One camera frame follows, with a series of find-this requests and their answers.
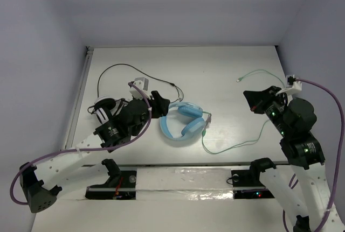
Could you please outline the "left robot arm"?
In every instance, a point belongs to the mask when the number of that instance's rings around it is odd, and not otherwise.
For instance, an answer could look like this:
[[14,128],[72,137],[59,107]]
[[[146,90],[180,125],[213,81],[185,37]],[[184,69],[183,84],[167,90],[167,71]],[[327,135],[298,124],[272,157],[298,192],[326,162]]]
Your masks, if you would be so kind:
[[172,138],[167,127],[167,114],[171,108],[193,118],[183,128],[178,141],[190,139],[194,135],[204,135],[206,127],[211,123],[211,113],[195,104],[171,103],[156,90],[147,95],[135,82],[130,82],[129,86],[133,98],[118,114],[111,113],[116,105],[112,98],[102,98],[95,102],[93,108],[100,126],[86,139],[75,147],[46,154],[20,167],[14,181],[20,183],[26,198],[23,204],[29,207],[31,213],[37,214],[51,207],[67,191],[63,183],[71,181],[71,175],[91,160],[105,167],[101,174],[103,187],[119,187],[122,174],[112,153],[139,140],[153,119],[158,119],[161,131]]

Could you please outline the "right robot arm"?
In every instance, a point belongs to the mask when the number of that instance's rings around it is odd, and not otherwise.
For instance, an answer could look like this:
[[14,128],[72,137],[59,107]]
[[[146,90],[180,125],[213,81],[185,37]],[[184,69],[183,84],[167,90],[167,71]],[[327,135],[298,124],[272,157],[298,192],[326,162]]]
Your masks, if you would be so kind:
[[233,173],[227,182],[246,186],[250,181],[265,186],[283,208],[283,217],[289,218],[294,231],[344,231],[344,223],[334,206],[336,188],[329,188],[325,177],[325,157],[311,128],[317,118],[308,101],[287,96],[294,88],[271,86],[262,91],[243,92],[250,110],[265,114],[281,134],[281,149],[300,184],[301,201],[291,185],[281,179],[276,164],[269,158],[250,163],[248,170]]

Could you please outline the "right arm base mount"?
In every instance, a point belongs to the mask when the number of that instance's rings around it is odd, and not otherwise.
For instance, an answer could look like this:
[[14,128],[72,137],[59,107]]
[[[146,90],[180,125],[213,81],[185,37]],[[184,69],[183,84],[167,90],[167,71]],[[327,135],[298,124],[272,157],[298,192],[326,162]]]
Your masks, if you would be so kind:
[[234,199],[274,199],[273,194],[259,181],[262,173],[276,168],[269,158],[261,158],[250,163],[247,170],[233,170],[226,183],[233,188]]

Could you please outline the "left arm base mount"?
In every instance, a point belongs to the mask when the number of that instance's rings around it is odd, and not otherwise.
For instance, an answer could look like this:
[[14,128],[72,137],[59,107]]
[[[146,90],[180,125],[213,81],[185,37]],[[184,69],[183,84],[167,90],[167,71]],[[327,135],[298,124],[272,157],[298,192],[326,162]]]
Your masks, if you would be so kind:
[[103,184],[88,186],[85,198],[89,200],[135,200],[136,170],[121,170],[113,159],[105,159],[108,179]]

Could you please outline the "light blue headphones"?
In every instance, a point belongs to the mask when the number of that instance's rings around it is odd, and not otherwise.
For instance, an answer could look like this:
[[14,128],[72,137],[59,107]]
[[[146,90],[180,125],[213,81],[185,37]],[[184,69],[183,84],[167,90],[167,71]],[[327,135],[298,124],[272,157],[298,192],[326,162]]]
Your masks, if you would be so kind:
[[[169,104],[168,111],[172,111],[172,113],[161,117],[159,120],[162,133],[170,140],[184,141],[192,139],[206,128],[207,122],[203,118],[204,111],[196,104],[175,102]],[[181,128],[182,125],[184,127],[177,137],[169,130],[172,128],[173,132],[176,132],[177,128]]]

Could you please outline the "black and white headphones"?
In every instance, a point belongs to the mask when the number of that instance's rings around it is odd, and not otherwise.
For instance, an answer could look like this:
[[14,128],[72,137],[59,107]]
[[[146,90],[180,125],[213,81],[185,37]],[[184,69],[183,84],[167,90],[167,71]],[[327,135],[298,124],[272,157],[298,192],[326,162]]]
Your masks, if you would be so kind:
[[117,115],[127,103],[128,101],[124,98],[114,99],[110,96],[101,96],[95,100],[92,106],[87,108],[87,111],[89,114],[95,115],[100,124],[105,124],[114,115]]

